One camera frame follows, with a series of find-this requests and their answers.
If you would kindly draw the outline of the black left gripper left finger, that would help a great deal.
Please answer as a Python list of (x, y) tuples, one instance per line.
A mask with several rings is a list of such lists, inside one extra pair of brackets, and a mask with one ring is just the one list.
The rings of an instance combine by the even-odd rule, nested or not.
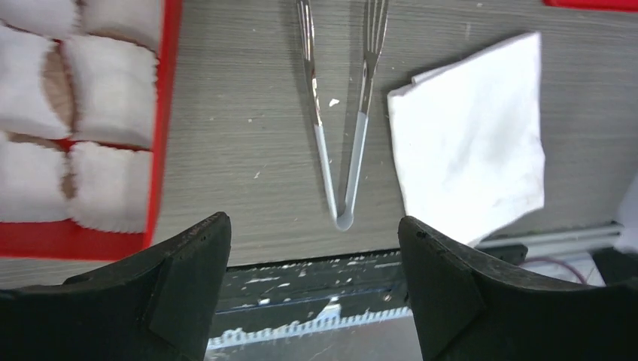
[(218, 212), (63, 283), (1, 292), (3, 360), (201, 360), (231, 248)]

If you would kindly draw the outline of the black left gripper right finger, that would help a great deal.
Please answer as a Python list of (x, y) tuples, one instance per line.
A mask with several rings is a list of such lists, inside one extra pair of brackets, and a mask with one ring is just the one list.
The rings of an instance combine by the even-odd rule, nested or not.
[(425, 360), (635, 360), (637, 281), (539, 275), (404, 217), (398, 239)]

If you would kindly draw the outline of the metal tongs with grey handle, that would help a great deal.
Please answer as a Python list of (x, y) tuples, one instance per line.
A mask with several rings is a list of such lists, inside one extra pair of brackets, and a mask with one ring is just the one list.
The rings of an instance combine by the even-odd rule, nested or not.
[(309, 115), (314, 129), (318, 158), (321, 166), (327, 207), (335, 228), (341, 232), (349, 230), (354, 223), (354, 209), (363, 164), (366, 134), (374, 88), (374, 76), (384, 46), (387, 30), (388, 1), (368, 1), (364, 7), (363, 21), (363, 60), (361, 90), (355, 122), (351, 158), (348, 163), (347, 184), (343, 200), (344, 209), (338, 209), (338, 199), (333, 186), (330, 159), (321, 119), (321, 107), (318, 96), (317, 74), (314, 58), (314, 20), (310, 1), (297, 1), (296, 11), (300, 30), (302, 63), (305, 75), (305, 87), (309, 101)]

